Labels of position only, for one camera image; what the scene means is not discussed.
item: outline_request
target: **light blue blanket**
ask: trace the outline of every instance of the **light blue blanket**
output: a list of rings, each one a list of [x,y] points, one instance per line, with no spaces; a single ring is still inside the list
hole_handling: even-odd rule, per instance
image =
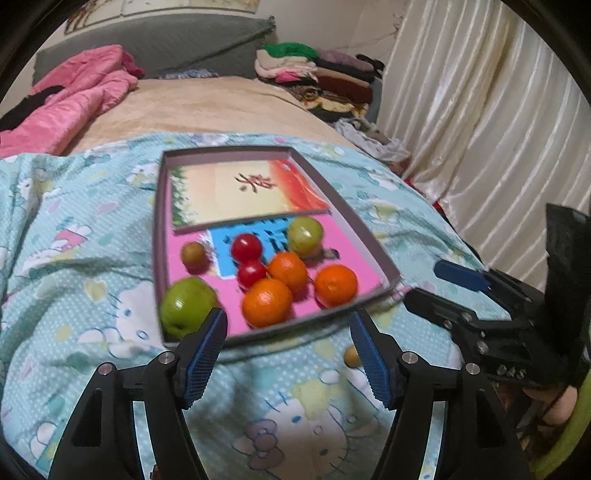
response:
[[[163,349],[152,292],[152,207],[164,150],[292,145],[339,191],[401,270],[484,317],[480,294],[436,279],[447,258],[480,267],[445,221],[385,167],[340,147],[242,134],[154,134],[70,157],[0,160],[1,419],[16,451],[47,475],[95,368],[144,364]],[[372,308],[379,328],[432,364],[457,364],[449,335],[399,303]],[[362,370],[343,363],[342,321],[301,336],[224,351],[186,419],[210,479],[367,480],[392,413]],[[433,476],[443,410],[433,417],[422,478]],[[135,406],[146,475],[154,457]]]

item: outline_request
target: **chinese character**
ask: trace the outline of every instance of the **chinese character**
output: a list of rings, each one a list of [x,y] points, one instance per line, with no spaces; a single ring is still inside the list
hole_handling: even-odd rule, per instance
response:
[[[240,183],[246,183],[252,187],[252,191],[254,193],[258,193],[257,187],[271,190],[274,187],[277,187],[270,178],[263,177],[262,175],[243,175],[242,173],[239,175],[240,178],[234,177]],[[246,185],[242,185],[240,190],[245,192],[248,187]]]

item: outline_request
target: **orange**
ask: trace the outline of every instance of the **orange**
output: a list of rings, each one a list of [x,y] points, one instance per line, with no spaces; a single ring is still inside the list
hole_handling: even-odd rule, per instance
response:
[[[257,281],[242,299],[242,315],[252,327],[268,327],[287,320],[294,296],[273,278]]]
[[[357,275],[344,265],[324,267],[314,281],[316,300],[325,307],[350,302],[357,295],[357,288]]]
[[[308,283],[306,264],[293,252],[281,252],[267,265],[271,278],[283,282],[293,292],[298,293]]]

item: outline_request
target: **curtain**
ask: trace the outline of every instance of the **curtain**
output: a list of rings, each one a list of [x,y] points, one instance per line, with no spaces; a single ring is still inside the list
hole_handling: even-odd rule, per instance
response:
[[[544,288],[545,204],[589,211],[591,108],[500,0],[411,0],[378,126],[483,262]]]

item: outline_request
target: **gray headboard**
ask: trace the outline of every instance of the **gray headboard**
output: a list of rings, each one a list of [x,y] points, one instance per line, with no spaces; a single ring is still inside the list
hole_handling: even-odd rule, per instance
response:
[[[220,75],[255,77],[256,50],[275,30],[273,18],[203,13],[136,18],[66,38],[35,59],[33,84],[51,69],[89,48],[120,44],[146,78],[181,69],[211,69]]]

